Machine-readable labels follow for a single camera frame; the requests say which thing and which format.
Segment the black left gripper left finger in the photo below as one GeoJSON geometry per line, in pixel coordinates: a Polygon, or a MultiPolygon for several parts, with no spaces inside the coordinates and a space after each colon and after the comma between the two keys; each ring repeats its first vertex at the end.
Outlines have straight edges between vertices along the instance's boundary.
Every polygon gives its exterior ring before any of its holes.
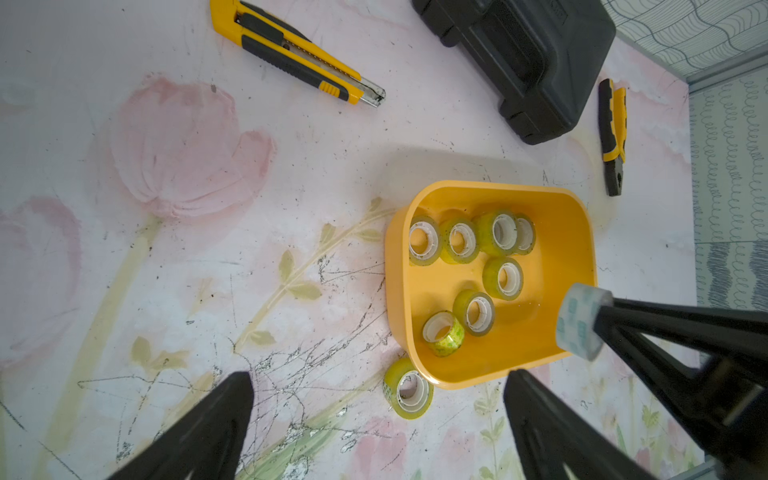
{"type": "Polygon", "coordinates": [[[250,375],[230,374],[113,479],[233,479],[254,401],[250,375]]]}

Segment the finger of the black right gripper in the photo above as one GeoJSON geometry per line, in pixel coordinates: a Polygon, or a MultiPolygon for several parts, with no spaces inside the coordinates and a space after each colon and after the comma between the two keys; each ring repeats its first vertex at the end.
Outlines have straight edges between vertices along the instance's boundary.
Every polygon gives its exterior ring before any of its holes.
{"type": "Polygon", "coordinates": [[[766,313],[617,299],[594,330],[702,450],[766,461],[766,313]]]}

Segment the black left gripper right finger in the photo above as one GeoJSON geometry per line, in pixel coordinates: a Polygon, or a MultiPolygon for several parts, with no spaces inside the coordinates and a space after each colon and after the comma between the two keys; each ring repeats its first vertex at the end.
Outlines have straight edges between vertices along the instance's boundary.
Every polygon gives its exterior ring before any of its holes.
{"type": "Polygon", "coordinates": [[[527,479],[650,479],[526,370],[508,374],[507,418],[527,479]]]}

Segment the transparent tape roll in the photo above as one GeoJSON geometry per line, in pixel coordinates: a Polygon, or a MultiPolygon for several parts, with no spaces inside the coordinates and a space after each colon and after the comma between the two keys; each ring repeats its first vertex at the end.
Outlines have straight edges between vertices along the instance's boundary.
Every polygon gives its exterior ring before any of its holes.
{"type": "Polygon", "coordinates": [[[612,306],[614,297],[608,290],[574,283],[567,291],[558,311],[555,341],[557,346],[587,361],[593,361],[604,345],[595,332],[598,313],[612,306]]]}
{"type": "Polygon", "coordinates": [[[436,262],[442,249],[442,240],[437,223],[426,215],[414,216],[408,235],[410,263],[415,266],[429,266],[436,262]]]}
{"type": "Polygon", "coordinates": [[[393,410],[403,419],[415,420],[431,406],[434,387],[415,368],[408,357],[396,360],[386,371],[384,395],[393,410]]]}
{"type": "Polygon", "coordinates": [[[457,216],[439,225],[440,257],[448,264],[469,264],[479,254],[477,229],[473,221],[457,216]]]}
{"type": "Polygon", "coordinates": [[[517,251],[519,232],[517,217],[507,210],[483,213],[474,219],[478,245],[491,256],[509,256],[517,251]]]}
{"type": "Polygon", "coordinates": [[[427,320],[422,338],[435,356],[444,358],[460,349],[465,331],[452,312],[440,311],[427,320]]]}
{"type": "Polygon", "coordinates": [[[466,331],[473,336],[487,335],[496,318],[490,296],[472,289],[462,290],[453,303],[452,312],[466,331]]]}
{"type": "Polygon", "coordinates": [[[519,255],[528,255],[532,252],[536,242],[534,222],[524,214],[516,215],[518,231],[518,243],[516,252],[519,255]]]}
{"type": "Polygon", "coordinates": [[[482,283],[485,292],[492,298],[513,301],[522,293],[523,271],[512,258],[493,258],[483,268],[482,283]]]}

